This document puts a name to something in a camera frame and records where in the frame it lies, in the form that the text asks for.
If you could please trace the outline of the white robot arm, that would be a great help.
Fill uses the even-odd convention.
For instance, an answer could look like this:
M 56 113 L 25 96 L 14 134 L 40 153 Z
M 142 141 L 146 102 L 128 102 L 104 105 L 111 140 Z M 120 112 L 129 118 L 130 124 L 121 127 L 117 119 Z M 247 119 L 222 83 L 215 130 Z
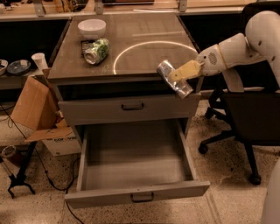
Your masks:
M 277 13 L 261 11 L 247 22 L 244 33 L 208 47 L 196 59 L 169 72 L 166 78 L 174 91 L 185 98 L 189 95 L 186 88 L 189 79 L 223 74 L 228 91 L 220 95 L 220 103 L 226 112 L 223 117 L 230 124 L 231 130 L 203 141 L 199 150 L 206 152 L 208 144 L 236 137 L 244 144 L 252 171 L 249 181 L 253 185 L 261 183 L 253 147 L 280 144 L 280 96 L 276 91 L 244 90 L 235 67 L 266 60 L 276 83 L 280 85 L 279 26 L 280 17 Z

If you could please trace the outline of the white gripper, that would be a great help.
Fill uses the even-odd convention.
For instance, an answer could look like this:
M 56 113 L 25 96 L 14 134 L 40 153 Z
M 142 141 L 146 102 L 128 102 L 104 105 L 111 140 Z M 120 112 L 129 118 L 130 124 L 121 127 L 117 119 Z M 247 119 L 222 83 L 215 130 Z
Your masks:
M 204 76 L 212 76 L 226 70 L 227 66 L 218 45 L 212 45 L 199 53 L 195 60 L 190 60 L 183 66 L 172 71 L 168 81 L 189 80 Z

